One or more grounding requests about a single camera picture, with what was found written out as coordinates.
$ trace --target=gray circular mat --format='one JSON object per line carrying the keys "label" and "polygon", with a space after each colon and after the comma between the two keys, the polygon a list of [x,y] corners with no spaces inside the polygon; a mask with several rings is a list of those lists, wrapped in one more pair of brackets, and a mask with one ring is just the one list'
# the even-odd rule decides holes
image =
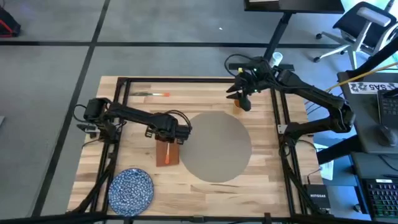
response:
{"label": "gray circular mat", "polygon": [[193,175],[207,182],[225,182],[243,172],[251,157],[251,140],[238,119],[209,112],[195,116],[191,123],[180,158]]}

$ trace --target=wooden tabletop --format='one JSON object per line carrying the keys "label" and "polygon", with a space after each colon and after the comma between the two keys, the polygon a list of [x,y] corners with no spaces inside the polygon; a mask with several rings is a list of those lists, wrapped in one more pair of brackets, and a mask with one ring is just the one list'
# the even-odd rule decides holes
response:
{"label": "wooden tabletop", "polygon": [[[102,77],[97,97],[113,100],[117,79]],[[252,110],[244,112],[225,98],[225,91],[230,86],[230,83],[132,83],[130,93],[169,92],[171,96],[130,96],[127,103],[130,107],[151,113],[180,110],[189,118],[206,111],[224,111],[243,123],[252,142],[252,156],[241,175],[227,182],[210,183],[189,173],[181,161],[177,166],[156,167],[155,140],[144,136],[146,126],[128,122],[123,127],[115,175],[137,167],[152,177],[155,197],[141,215],[263,217],[269,212],[273,217],[290,216],[270,91],[252,95]],[[292,121],[307,122],[303,98],[287,95],[287,103]],[[83,148],[68,210],[77,207],[94,186],[102,148],[101,142]],[[318,170],[315,150],[309,144],[299,142],[297,157],[303,182],[306,182],[306,176]],[[319,172],[310,178],[313,184],[322,184]],[[294,197],[299,212],[295,189]]]}

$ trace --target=blue plate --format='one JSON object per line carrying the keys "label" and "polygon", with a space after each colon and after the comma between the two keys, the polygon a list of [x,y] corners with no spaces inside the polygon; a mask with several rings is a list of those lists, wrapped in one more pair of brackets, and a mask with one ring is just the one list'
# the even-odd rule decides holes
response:
{"label": "blue plate", "polygon": [[109,188],[109,204],[118,215],[132,217],[143,212],[154,198],[154,183],[141,169],[127,169]]}

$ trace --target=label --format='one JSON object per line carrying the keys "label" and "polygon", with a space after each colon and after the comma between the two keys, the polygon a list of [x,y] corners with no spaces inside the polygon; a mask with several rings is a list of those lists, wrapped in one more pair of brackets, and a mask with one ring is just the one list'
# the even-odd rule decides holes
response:
{"label": "label", "polygon": [[398,88],[398,83],[351,82],[348,85],[352,94],[377,94],[378,90]]}
{"label": "label", "polygon": [[376,183],[392,183],[392,180],[376,179]]}

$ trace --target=white cup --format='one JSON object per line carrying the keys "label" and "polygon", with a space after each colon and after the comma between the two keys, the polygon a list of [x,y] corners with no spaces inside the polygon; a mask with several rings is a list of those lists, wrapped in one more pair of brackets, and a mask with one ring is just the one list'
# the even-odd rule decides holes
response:
{"label": "white cup", "polygon": [[269,61],[269,65],[271,66],[271,68],[273,66],[278,66],[280,64],[280,62],[282,61],[283,57],[284,56],[280,52],[274,52],[272,54],[271,60]]}

